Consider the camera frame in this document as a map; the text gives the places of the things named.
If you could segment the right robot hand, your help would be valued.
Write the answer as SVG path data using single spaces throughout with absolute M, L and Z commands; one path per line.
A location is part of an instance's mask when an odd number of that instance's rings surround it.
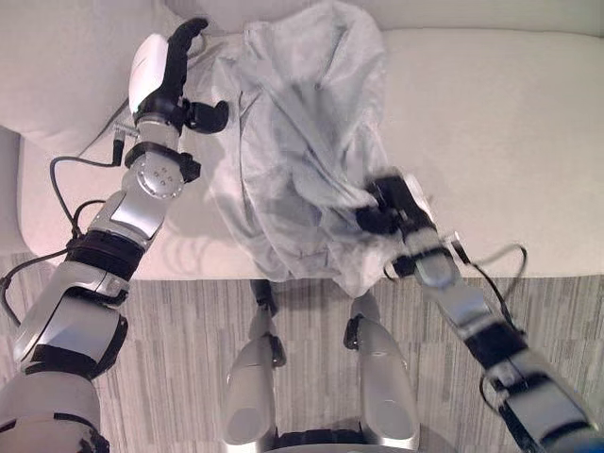
M 390 174 L 369 181 L 364 189 L 376 204 L 355 210 L 359 227 L 377 235 L 403 238 L 422 229 L 436 229 L 428 208 L 420 205 L 421 192 L 411 190 L 411 178 Z

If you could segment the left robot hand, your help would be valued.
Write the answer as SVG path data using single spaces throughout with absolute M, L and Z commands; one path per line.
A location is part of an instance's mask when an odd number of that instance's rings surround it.
M 135 127 L 145 123 L 184 127 L 202 134 L 224 130 L 229 105 L 211 106 L 188 100 L 184 95 L 193 40 L 202 35 L 208 21 L 198 17 L 181 24 L 168 38 L 154 33 L 137 49 L 129 76 L 128 108 Z

